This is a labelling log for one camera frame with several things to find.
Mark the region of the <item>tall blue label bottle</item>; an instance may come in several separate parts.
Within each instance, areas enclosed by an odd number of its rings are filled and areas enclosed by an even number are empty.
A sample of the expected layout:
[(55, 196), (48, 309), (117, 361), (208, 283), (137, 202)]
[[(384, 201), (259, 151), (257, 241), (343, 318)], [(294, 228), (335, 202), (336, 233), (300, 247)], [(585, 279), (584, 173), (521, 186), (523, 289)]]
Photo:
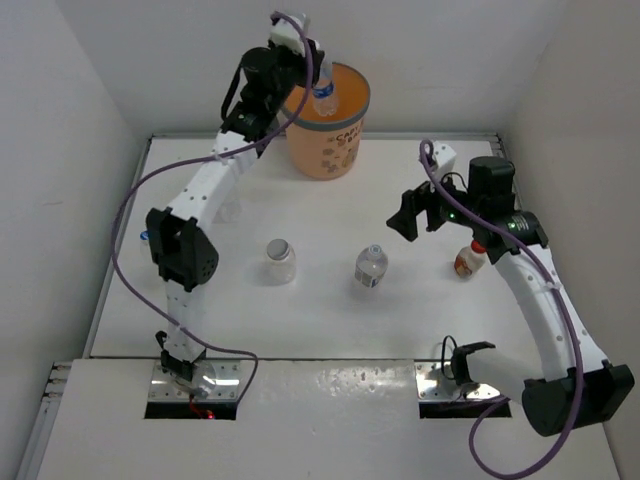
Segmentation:
[(323, 61), (312, 96), (314, 109), (320, 116), (328, 117), (337, 112), (339, 98), (333, 79), (333, 63), (330, 60)]

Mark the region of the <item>short clear water bottle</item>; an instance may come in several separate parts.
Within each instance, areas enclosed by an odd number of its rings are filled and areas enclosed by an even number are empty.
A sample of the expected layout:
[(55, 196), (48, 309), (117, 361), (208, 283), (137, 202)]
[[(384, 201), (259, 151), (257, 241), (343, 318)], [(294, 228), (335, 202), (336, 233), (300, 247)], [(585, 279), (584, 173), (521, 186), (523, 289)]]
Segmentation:
[(366, 288), (375, 288), (383, 279), (388, 265), (388, 256), (382, 247), (378, 244), (372, 244), (358, 255), (354, 278)]

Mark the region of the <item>red cap juice bottle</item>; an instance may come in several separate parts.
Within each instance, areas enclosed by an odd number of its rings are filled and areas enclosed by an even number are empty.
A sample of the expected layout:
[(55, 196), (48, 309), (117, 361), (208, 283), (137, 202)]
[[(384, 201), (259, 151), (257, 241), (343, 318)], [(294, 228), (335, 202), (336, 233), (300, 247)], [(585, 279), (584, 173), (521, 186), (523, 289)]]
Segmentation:
[(454, 271), (462, 279), (471, 278), (484, 266), (486, 260), (486, 248), (473, 240), (456, 255)]

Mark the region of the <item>orange plastic bin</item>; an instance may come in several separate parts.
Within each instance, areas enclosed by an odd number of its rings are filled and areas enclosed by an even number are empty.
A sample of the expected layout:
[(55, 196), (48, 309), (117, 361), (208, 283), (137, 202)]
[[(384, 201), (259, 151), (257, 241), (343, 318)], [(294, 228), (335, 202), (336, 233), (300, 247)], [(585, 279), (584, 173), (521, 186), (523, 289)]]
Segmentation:
[(354, 67), (333, 65), (338, 108), (321, 116), (308, 100), (298, 118), (286, 128), (286, 140), (293, 165), (317, 180), (332, 180), (353, 166), (370, 105), (371, 88)]

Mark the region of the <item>grey cap clear jar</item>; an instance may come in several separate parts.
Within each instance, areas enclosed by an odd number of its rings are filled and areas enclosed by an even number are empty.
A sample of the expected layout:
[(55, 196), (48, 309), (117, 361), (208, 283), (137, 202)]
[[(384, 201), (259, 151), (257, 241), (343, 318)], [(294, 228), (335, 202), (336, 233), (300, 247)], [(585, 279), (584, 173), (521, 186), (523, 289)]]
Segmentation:
[(265, 249), (266, 275), (274, 284), (284, 285), (296, 276), (296, 254), (292, 245), (282, 238), (271, 240)]

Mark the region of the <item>small capless clear bottle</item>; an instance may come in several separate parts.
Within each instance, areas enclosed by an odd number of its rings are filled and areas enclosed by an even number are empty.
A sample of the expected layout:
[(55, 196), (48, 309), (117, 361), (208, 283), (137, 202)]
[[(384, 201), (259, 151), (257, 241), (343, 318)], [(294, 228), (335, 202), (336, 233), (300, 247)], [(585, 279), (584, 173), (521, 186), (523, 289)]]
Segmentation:
[(214, 221), (216, 223), (235, 223), (242, 213), (241, 202), (237, 199), (224, 202), (217, 210)]

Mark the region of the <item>blue cap clear bottle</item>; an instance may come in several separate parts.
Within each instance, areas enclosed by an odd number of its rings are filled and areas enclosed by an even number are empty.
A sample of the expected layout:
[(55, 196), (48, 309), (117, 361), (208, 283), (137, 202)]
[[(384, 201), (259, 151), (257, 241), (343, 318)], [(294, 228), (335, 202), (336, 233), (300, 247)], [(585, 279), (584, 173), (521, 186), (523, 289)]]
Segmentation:
[(143, 258), (149, 260), (151, 258), (150, 245), (149, 245), (149, 232), (144, 230), (139, 235), (140, 239), (140, 251)]

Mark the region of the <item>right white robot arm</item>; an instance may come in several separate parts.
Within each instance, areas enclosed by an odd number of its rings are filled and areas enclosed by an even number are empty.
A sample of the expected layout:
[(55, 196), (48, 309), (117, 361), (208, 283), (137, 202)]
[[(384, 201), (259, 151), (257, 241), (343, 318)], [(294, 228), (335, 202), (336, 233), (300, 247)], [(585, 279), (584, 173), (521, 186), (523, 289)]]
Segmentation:
[(470, 228), (514, 295), (541, 362), (534, 371), (490, 342), (462, 345), (452, 355), (453, 381), (493, 386), (518, 402), (544, 437), (560, 433), (567, 422), (582, 428), (609, 421), (633, 389), (634, 376), (627, 365), (612, 364), (582, 324), (556, 274), (542, 225), (516, 206), (513, 164), (492, 156), (472, 159), (464, 190), (449, 178), (448, 165), (426, 159), (423, 166), (428, 180), (402, 194), (388, 227), (413, 241), (424, 213), (429, 232), (447, 222)]

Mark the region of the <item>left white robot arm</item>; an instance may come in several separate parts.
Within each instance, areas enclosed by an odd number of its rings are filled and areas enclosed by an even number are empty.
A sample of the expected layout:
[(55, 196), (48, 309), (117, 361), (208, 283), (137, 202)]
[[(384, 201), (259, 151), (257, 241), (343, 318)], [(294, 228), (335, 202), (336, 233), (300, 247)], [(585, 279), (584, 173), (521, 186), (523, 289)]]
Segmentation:
[(171, 318), (167, 331), (156, 335), (161, 365), (185, 382), (193, 381), (207, 351), (193, 337), (204, 318), (204, 286), (219, 263), (211, 225), (240, 176), (275, 136), (278, 112), (291, 92), (314, 85), (323, 60), (313, 40), (291, 46), (270, 41), (247, 51), (221, 106), (212, 160), (165, 209), (153, 208), (146, 216), (151, 258), (164, 281)]

